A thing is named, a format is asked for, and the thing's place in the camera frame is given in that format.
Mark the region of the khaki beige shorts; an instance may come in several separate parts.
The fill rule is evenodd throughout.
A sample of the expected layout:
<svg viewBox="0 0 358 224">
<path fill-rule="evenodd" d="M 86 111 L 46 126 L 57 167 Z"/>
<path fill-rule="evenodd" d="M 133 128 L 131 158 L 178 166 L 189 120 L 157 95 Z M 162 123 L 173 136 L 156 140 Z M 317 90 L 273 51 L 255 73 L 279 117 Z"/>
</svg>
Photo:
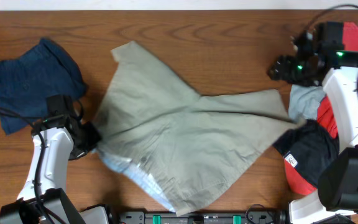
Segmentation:
<svg viewBox="0 0 358 224">
<path fill-rule="evenodd" d="M 118 64 L 93 124 L 97 150 L 177 215 L 209 206 L 289 129 L 277 90 L 202 96 L 136 42 Z"/>
</svg>

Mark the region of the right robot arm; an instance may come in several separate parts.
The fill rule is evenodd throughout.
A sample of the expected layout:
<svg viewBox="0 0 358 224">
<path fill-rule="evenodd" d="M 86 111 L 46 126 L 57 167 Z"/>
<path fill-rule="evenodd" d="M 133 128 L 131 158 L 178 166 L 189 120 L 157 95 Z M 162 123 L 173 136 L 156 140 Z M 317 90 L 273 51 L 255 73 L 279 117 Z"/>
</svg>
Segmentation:
<svg viewBox="0 0 358 224">
<path fill-rule="evenodd" d="M 288 223 L 347 223 L 358 213 L 358 52 L 345 41 L 350 27 L 318 24 L 294 40 L 296 55 L 281 56 L 274 80 L 321 86 L 329 100 L 337 138 L 309 119 L 274 144 L 283 156 L 290 187 L 302 198 L 289 204 Z"/>
</svg>

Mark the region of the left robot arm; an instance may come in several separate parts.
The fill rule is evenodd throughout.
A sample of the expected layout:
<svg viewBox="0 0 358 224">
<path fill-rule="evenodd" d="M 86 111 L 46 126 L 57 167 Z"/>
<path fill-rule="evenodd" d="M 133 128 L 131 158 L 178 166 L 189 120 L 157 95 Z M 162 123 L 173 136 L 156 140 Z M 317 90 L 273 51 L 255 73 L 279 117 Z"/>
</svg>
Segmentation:
<svg viewBox="0 0 358 224">
<path fill-rule="evenodd" d="M 70 96 L 46 99 L 48 115 L 31 123 L 34 155 L 23 189 L 14 203 L 1 207 L 0 223 L 109 223 L 103 205 L 79 212 L 66 194 L 68 162 L 92 151 L 101 136 L 82 123 Z"/>
</svg>

